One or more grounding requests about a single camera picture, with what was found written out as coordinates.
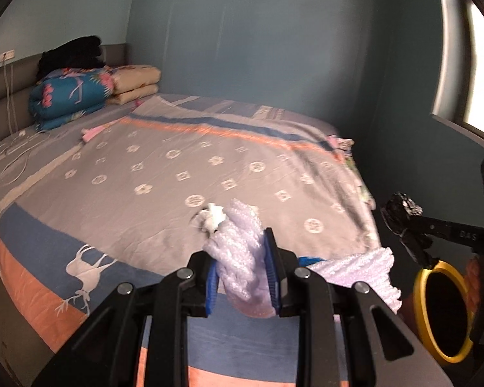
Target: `beige folded quilt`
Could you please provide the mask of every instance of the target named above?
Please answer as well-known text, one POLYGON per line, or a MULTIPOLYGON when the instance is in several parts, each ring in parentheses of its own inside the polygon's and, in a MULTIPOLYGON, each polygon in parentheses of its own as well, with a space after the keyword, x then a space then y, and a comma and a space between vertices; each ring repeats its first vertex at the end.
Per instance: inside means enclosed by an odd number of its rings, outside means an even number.
POLYGON ((108 99, 108 104, 125 104, 131 100, 140 99, 145 96, 158 92, 158 86, 155 84, 145 85, 139 89, 134 89, 129 92, 116 94, 108 99))
POLYGON ((156 84, 161 78, 161 71, 149 65, 125 65, 115 68, 112 77, 115 84, 113 94, 120 94, 156 84))

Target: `blue gripper pad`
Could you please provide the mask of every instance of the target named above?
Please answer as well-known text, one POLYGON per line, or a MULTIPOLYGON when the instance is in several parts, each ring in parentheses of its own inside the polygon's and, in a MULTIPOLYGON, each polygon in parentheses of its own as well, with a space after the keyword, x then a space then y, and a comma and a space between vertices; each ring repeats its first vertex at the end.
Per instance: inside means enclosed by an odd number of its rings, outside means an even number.
POLYGON ((219 276, 217 275, 217 261, 212 260, 208 271, 207 288, 206 288, 206 309, 207 315, 212 314, 217 301, 217 287, 219 286, 219 276))
POLYGON ((307 266, 313 265, 317 262, 322 262, 324 259, 320 257, 310 257, 310 256, 302 256, 298 257, 298 266, 302 268, 306 268, 307 266))
POLYGON ((280 314, 281 309, 281 293, 280 281, 277 278, 276 265, 272 259, 271 248, 269 241, 264 233, 264 248, 265 248, 265 271, 267 272, 267 282, 269 283, 269 292, 271 294, 271 304, 276 311, 276 315, 280 314))

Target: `bedsheet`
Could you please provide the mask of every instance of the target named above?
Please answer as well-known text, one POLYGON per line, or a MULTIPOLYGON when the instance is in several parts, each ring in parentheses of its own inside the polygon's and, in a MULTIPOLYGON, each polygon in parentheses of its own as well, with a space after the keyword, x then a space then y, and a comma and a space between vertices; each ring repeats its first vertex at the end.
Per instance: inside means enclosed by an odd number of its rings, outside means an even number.
MULTIPOLYGON (((6 167, 18 151, 0 155, 1 276, 50 349, 120 282, 153 284, 186 265, 207 237, 193 218, 208 202, 254 206, 298 256, 379 246, 362 182, 324 132, 270 119, 279 110, 269 107, 216 113, 227 107, 158 95, 27 134, 25 164, 6 167), (80 142, 82 128, 119 117, 80 142)), ((220 295, 209 319, 189 319, 191 385, 294 383, 297 332, 297 319, 251 319, 220 295)))

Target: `white deer print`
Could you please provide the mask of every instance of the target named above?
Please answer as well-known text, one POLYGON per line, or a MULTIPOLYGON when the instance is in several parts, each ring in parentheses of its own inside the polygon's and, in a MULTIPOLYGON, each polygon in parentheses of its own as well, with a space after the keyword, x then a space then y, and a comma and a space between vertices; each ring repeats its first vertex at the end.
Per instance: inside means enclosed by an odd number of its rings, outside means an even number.
POLYGON ((93 246, 90 246, 89 244, 85 244, 84 246, 82 246, 75 255, 75 259, 73 259, 66 266, 67 274, 75 276, 75 278, 79 279, 83 283, 83 288, 78 289, 73 297, 63 300, 61 305, 55 309, 58 316, 59 313, 68 310, 68 303, 70 301, 75 304, 75 300, 77 300, 78 298, 82 298, 84 302, 84 306, 81 308, 81 310, 86 309, 86 315, 90 315, 90 292, 97 288, 98 282, 101 278, 101 272, 104 269, 109 268, 113 263, 116 262, 115 259, 113 260, 113 262, 108 263, 107 265, 100 266, 102 260, 107 257, 107 255, 104 254, 98 261, 95 262, 95 264, 90 265, 89 263, 83 261, 83 254, 91 249, 95 248, 93 246))

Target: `orange stripe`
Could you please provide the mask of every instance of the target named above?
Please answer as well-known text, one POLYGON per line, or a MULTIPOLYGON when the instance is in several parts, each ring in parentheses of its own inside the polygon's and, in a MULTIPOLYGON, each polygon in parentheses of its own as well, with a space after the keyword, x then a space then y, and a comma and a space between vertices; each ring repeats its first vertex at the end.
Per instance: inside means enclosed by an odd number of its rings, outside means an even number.
POLYGON ((122 118, 120 123, 125 125, 135 125, 139 128, 152 128, 164 131, 174 131, 180 133, 195 133, 195 134, 209 134, 224 138, 240 138, 246 141, 256 142, 265 145, 272 145, 274 147, 284 148, 285 150, 310 150, 319 153, 332 154, 324 148, 319 147, 310 142, 304 141, 282 141, 264 135, 255 135, 249 132, 241 132, 233 129, 218 129, 212 125, 185 125, 185 124, 162 124, 160 122, 144 121, 140 119, 122 118))
POLYGON ((293 387, 294 383, 247 380, 188 367, 190 387, 293 387))
POLYGON ((0 276, 16 308, 54 352, 84 321, 86 314, 71 305, 58 316, 55 309, 62 299, 25 269, 1 239, 0 276))
POLYGON ((140 349, 140 358, 138 358, 138 371, 136 373, 135 387, 145 385, 145 368, 147 365, 147 348, 140 349))

